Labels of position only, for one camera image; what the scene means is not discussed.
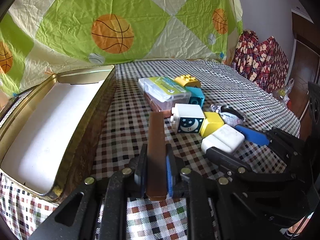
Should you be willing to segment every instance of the red floral cushion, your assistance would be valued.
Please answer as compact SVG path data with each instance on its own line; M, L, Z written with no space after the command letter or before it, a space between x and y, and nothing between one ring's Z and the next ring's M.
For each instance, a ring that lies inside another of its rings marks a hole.
M288 59L273 36L259 44L255 32L244 31L233 62L240 75L268 93L284 85Z

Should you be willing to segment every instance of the table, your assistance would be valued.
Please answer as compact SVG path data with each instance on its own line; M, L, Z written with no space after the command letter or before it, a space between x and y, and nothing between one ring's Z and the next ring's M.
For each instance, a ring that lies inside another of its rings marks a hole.
M138 78L181 74L196 76L205 95L204 111L211 104L230 105L243 112L246 125L257 130L280 128L299 136L300 123L294 114L262 89L241 77L229 66L209 61L144 61L116 67L117 89L100 136L92 175L110 177L139 155L148 138L151 108L138 90ZM203 177L223 175L203 157L199 134L175 134L169 118L164 119L167 143L175 156ZM234 154L255 172L282 172L285 164L268 148L245 141ZM56 205L33 197L3 174L0 175L1 215L17 236L26 239L50 215ZM187 239L185 200L167 197L165 201L128 200L127 239Z

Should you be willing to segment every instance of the yellow duplo brick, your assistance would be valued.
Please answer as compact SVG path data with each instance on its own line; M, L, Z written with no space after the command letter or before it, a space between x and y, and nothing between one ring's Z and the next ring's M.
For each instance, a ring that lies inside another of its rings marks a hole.
M224 125L220 115L214 112L204 112L205 119L200 129L200 135L207 137Z
M183 87L196 87L201 88L201 83L199 80L196 79L196 77L188 75L181 75L174 79L175 82L179 83Z

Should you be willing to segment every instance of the plastic bag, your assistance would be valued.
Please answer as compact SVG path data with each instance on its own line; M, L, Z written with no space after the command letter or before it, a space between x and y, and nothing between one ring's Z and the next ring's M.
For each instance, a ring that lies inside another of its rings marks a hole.
M289 94L292 90L294 84L294 79L290 79L288 84L284 87L281 87L270 93L274 98L278 99L278 101L284 106L287 107L287 103L289 102Z

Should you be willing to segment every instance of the crescent moon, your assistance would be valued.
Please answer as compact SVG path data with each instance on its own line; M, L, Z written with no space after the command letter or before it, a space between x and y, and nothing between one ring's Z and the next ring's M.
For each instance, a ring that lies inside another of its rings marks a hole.
M197 119L195 119L195 123L190 126L190 127L183 127L182 125L180 126L180 129L184 132L192 132L194 131L195 129L197 129L199 126L199 121Z

